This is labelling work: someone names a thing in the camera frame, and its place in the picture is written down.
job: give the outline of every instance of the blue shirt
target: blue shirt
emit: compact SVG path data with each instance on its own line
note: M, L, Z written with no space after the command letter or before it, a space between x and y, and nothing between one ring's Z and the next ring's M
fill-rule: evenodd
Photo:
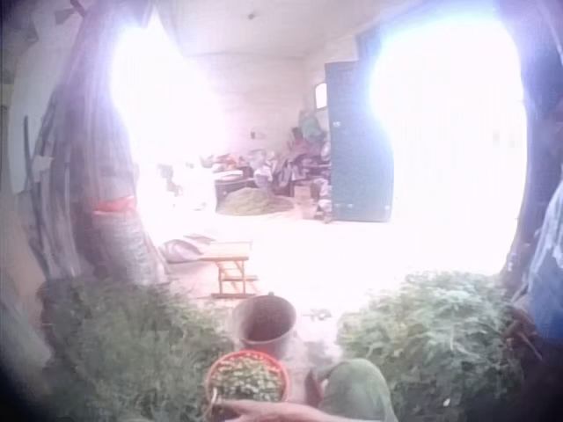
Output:
M537 333L563 342L563 181L545 211L529 283L530 312Z

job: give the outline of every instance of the wooden bench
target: wooden bench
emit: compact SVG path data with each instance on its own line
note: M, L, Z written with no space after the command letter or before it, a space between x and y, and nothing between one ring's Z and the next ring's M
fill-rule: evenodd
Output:
M214 299L245 299L255 296L256 293L247 292L247 282L254 292L256 287L253 282L258 279L255 275L246 273L245 264L250 259L252 242L214 242L201 256L201 261L213 262L218 269L219 293L212 294ZM224 283L230 282L235 293L225 293ZM242 292L238 289L242 283Z

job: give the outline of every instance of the door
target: door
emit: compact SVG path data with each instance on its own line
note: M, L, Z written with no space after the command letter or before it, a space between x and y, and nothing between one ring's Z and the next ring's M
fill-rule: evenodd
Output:
M371 70L369 62L325 65L336 220L386 222L391 216L391 145L371 104Z

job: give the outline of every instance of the leafy shrub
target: leafy shrub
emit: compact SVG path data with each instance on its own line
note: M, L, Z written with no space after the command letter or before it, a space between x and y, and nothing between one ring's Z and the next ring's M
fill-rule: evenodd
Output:
M53 412L75 421L200 420L203 377L230 341L165 287L58 280L42 292Z
M490 412L483 407L491 400L506 402L522 382L501 337L506 305L495 279L414 274L398 292L346 314L339 342L350 357L381 369L400 421L462 422Z

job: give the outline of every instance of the metal bucket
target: metal bucket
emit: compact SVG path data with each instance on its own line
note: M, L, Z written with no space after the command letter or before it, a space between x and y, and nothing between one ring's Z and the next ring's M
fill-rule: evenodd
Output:
M233 311L235 334L244 347L276 359L285 355L296 318L293 305L274 295L246 299Z

